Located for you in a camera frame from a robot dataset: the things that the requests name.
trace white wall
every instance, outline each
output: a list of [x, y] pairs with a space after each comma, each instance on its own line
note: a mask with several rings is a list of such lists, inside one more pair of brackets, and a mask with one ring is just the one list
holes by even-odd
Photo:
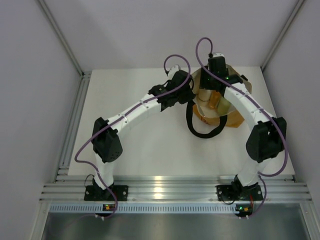
[[260, 66], [296, 1], [46, 0], [85, 70], [159, 68], [174, 53], [196, 67], [204, 36], [228, 63]]
[[0, 7], [0, 239], [26, 239], [79, 76], [34, 0]]
[[264, 72], [274, 108], [287, 120], [290, 156], [320, 213], [320, 1], [307, 0]]

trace black strap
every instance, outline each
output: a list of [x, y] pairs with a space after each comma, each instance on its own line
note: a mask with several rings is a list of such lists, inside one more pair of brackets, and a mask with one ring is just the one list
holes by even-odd
[[193, 123], [192, 123], [192, 115], [193, 115], [193, 106], [195, 105], [194, 101], [189, 101], [187, 106], [186, 106], [186, 112], [185, 112], [185, 118], [186, 118], [186, 123], [188, 125], [188, 128], [190, 132], [195, 135], [198, 138], [201, 139], [210, 139], [215, 136], [217, 136], [221, 131], [224, 129], [227, 120], [228, 120], [228, 115], [224, 115], [220, 117], [220, 124], [217, 126], [215, 129], [213, 129], [209, 133], [199, 133], [194, 129]]

